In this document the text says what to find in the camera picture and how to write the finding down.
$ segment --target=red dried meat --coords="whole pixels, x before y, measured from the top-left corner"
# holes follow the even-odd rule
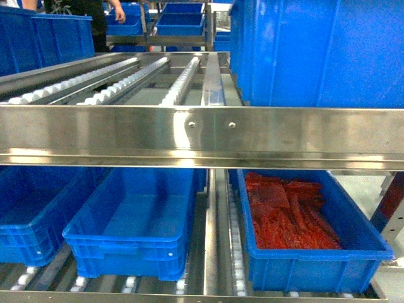
[[[252,224],[260,249],[341,249],[340,240],[319,210],[321,185],[301,180],[246,175]]]
[[[274,208],[289,208],[286,192],[281,184],[268,184],[258,187],[258,193],[262,203]]]

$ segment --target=stainless steel beam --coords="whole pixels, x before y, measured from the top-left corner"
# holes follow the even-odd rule
[[[94,69],[103,68],[127,58],[128,56],[123,54],[106,54],[49,68],[4,76],[0,78],[0,100],[23,95],[43,86],[57,83]]]
[[[208,56],[206,64],[205,80],[202,91],[202,106],[223,106],[226,105],[225,93],[223,90],[222,75],[218,55],[212,52]]]
[[[353,298],[342,299],[338,297],[226,297],[211,295],[157,295],[157,294],[106,294],[97,292],[9,292],[0,291],[1,302],[7,303],[382,303],[388,302],[383,295],[380,299]]]
[[[11,165],[404,170],[404,110],[4,105],[0,126]]]
[[[208,171],[208,200],[205,225],[205,265],[203,270],[203,295],[217,295],[218,279],[218,201],[216,170]]]

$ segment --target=person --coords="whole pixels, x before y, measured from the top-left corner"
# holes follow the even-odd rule
[[[126,21],[126,15],[119,0],[105,0],[115,9],[116,20]],[[24,8],[36,9],[37,0],[23,0]],[[102,0],[45,0],[45,12],[60,15],[90,16],[92,21],[92,35],[95,52],[108,52],[107,47],[107,19],[104,14]]]

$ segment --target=metal post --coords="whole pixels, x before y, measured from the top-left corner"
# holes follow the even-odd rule
[[[209,54],[206,64],[205,80],[203,82],[202,106],[226,105],[219,59],[216,52]]]
[[[371,222],[392,243],[404,227],[404,172],[397,172]]]

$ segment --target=empty blue crate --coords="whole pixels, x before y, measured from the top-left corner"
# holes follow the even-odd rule
[[[119,24],[118,21],[115,21],[115,15],[108,15],[107,23],[108,23],[107,35],[133,36],[133,35],[141,35],[143,33],[140,16],[127,15],[126,22],[124,24]]]
[[[200,36],[203,31],[202,14],[163,14],[157,22],[161,36]]]
[[[0,262],[43,266],[107,169],[8,167],[0,172]]]
[[[111,52],[145,52],[146,47],[141,45],[115,45]]]
[[[195,197],[193,169],[113,169],[63,232],[78,274],[180,279]]]
[[[230,32],[217,32],[213,48],[216,52],[230,52]]]
[[[321,183],[326,202],[321,213],[338,234],[343,249],[258,249],[244,178],[250,171],[282,179]],[[255,290],[364,292],[382,260],[393,251],[349,195],[326,171],[238,170],[249,279]]]
[[[140,5],[139,3],[121,3],[122,4],[122,9],[125,11],[126,17],[128,17],[129,15],[135,15],[135,16],[141,16],[140,13]],[[111,10],[110,15],[115,15],[115,10]],[[150,18],[150,13],[149,13],[149,7],[148,5],[145,3],[145,16],[146,16],[146,22],[149,23],[151,22],[151,18]]]
[[[33,11],[0,6],[0,76],[42,68]]]
[[[164,6],[163,14],[201,14],[204,8],[203,3],[167,3]]]
[[[93,57],[91,20],[85,16],[33,16],[33,27],[44,66]]]

